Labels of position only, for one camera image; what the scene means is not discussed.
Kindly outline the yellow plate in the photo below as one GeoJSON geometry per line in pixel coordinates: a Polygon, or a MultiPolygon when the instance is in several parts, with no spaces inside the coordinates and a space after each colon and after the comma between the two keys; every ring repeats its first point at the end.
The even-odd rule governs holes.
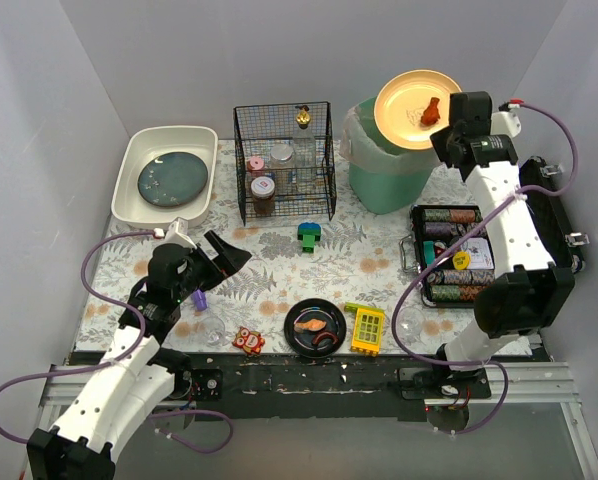
{"type": "Polygon", "coordinates": [[[449,124],[450,96],[462,91],[451,77],[434,70],[418,69],[390,80],[375,99],[374,120],[379,132],[393,145],[413,151],[432,148],[430,136],[449,124]],[[421,122],[437,99],[438,119],[421,122]]]}

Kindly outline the brown sauce jar white lid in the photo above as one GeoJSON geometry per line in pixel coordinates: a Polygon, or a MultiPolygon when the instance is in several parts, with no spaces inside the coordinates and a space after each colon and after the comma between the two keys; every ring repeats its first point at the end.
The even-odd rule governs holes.
{"type": "Polygon", "coordinates": [[[258,215],[271,215],[275,208],[275,182],[270,177],[254,178],[250,185],[253,208],[258,215]]]}

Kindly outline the blue ceramic plate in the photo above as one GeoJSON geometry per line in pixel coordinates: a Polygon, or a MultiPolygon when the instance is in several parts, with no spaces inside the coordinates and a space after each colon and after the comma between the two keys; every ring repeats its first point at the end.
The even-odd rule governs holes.
{"type": "Polygon", "coordinates": [[[208,168],[200,157],[175,151],[151,160],[139,174],[137,189],[149,204],[158,208],[174,208],[195,200],[208,179],[208,168]]]}

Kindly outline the small black plate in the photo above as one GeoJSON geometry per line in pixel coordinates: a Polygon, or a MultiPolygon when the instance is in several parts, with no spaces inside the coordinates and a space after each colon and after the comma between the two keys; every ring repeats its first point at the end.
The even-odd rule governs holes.
{"type": "Polygon", "coordinates": [[[333,303],[319,298],[298,302],[286,314],[284,335],[298,355],[320,359],[333,355],[343,345],[347,325],[333,303]]]}

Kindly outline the pink lid toothpick jar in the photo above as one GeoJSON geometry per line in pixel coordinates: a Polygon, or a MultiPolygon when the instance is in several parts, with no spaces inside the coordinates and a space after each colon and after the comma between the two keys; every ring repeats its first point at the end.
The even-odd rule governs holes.
{"type": "Polygon", "coordinates": [[[253,178],[257,178],[265,174],[265,160],[259,156],[251,156],[246,160],[246,168],[253,178]]]}

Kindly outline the clear glass bottle gold cap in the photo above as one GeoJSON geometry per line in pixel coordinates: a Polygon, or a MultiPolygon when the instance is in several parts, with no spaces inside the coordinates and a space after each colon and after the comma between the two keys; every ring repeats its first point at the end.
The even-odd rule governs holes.
{"type": "Polygon", "coordinates": [[[316,140],[312,117],[307,105],[296,106],[296,129],[293,135],[296,186],[300,193],[313,194],[316,180],[316,140]]]}

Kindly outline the silver lid pepper jar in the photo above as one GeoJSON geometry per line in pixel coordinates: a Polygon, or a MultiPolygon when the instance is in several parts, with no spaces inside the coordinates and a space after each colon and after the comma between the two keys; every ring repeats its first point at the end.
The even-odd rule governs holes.
{"type": "Polygon", "coordinates": [[[271,170],[273,171],[279,194],[291,194],[294,187],[294,150],[287,143],[276,143],[270,150],[271,170]]]}

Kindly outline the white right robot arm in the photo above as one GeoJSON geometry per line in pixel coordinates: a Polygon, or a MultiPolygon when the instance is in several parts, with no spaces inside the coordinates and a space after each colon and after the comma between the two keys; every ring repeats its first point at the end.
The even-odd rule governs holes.
{"type": "Polygon", "coordinates": [[[530,192],[550,192],[521,184],[513,135],[494,133],[491,116],[488,93],[453,93],[449,124],[431,137],[476,200],[495,265],[493,283],[475,297],[473,320],[438,350],[451,372],[478,370],[504,346],[550,326],[575,284],[544,246],[526,203],[530,192]]]}

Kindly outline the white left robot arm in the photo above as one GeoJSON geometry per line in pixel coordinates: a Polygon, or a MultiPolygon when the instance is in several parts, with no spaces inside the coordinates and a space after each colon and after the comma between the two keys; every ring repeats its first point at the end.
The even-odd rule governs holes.
{"type": "Polygon", "coordinates": [[[52,426],[27,441],[35,479],[111,479],[121,451],[157,405],[188,394],[190,359],[163,342],[195,292],[214,289],[238,273],[251,254],[209,231],[209,257],[185,234],[166,233],[131,289],[108,352],[85,372],[88,381],[52,426]]]}

